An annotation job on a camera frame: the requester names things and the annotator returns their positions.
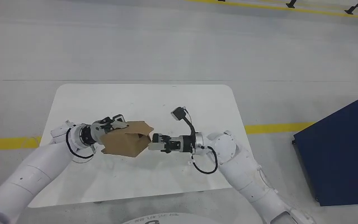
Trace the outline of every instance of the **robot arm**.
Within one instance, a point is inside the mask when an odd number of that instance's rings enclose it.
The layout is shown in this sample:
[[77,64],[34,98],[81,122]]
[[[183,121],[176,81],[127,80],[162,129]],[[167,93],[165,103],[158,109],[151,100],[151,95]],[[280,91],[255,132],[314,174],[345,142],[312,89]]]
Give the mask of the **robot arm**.
[[[261,166],[246,148],[236,143],[230,131],[213,133],[204,137],[202,133],[195,133],[194,127],[185,118],[185,112],[187,112],[185,108],[177,108],[172,115],[176,120],[183,119],[190,126],[191,134],[173,138],[154,134],[153,143],[149,145],[150,150],[161,150],[167,153],[190,152],[192,155],[208,154],[229,184],[252,204],[265,224],[315,223],[310,216],[283,202],[277,190],[266,184]],[[216,168],[212,172],[197,169],[202,173],[210,174],[215,172]]]
[[[72,161],[74,156],[91,158],[93,144],[102,144],[102,135],[114,129],[125,128],[122,115],[104,118],[92,125],[74,125],[67,121],[51,131],[50,144],[41,146],[23,160],[16,171],[0,186],[0,223],[16,223],[21,212]],[[81,149],[92,147],[93,154],[80,156]]]

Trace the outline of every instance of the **gray floor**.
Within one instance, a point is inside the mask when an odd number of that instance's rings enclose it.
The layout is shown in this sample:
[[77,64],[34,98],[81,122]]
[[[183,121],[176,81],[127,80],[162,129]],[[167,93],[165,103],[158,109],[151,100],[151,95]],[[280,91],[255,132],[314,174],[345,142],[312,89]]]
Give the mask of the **gray floor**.
[[[184,0],[0,1],[0,137],[42,135],[64,83],[223,83],[244,124],[319,120],[358,98],[357,26]],[[357,206],[319,207],[310,196],[292,135],[248,136],[272,185],[317,223],[358,223]],[[30,152],[0,151],[0,182]],[[224,189],[27,209],[19,223],[121,223],[159,212],[261,223],[242,219],[252,208],[239,200]]]

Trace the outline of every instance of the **yellow floor line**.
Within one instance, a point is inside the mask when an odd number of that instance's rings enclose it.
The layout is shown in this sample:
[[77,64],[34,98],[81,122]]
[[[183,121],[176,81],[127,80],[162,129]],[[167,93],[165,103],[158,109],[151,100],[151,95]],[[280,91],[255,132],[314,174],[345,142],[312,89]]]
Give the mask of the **yellow floor line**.
[[288,124],[258,124],[245,125],[246,134],[269,134],[278,132],[299,132],[314,122],[288,123]]
[[[245,125],[247,134],[269,134],[278,132],[299,132],[314,122],[289,123],[289,124],[258,124]],[[0,138],[0,150],[17,150],[20,148],[37,148],[41,142],[41,136]]]
[[19,138],[0,138],[0,150],[16,150],[19,148],[37,148],[41,141],[41,136],[19,137]]
[[[268,2],[268,3],[279,3],[279,4],[286,4],[290,1],[281,1],[281,0],[258,0],[259,2]],[[344,6],[324,6],[321,4],[315,4],[315,3],[299,3],[296,2],[295,6],[304,6],[304,7],[311,7],[311,8],[326,8],[328,10],[346,10],[350,8],[350,6],[344,7]]]
[[330,12],[330,11],[319,11],[319,10],[308,10],[304,8],[288,8],[281,6],[264,6],[261,4],[250,4],[250,3],[240,3],[240,2],[219,2],[217,0],[186,0],[188,2],[202,2],[202,3],[210,3],[210,4],[224,4],[227,6],[241,6],[241,7],[250,7],[250,8],[264,8],[267,10],[281,10],[281,11],[294,11],[294,12],[304,12],[304,13],[313,13],[320,14],[326,16],[341,16],[341,17],[354,17],[357,18],[358,15],[349,15],[345,12]]

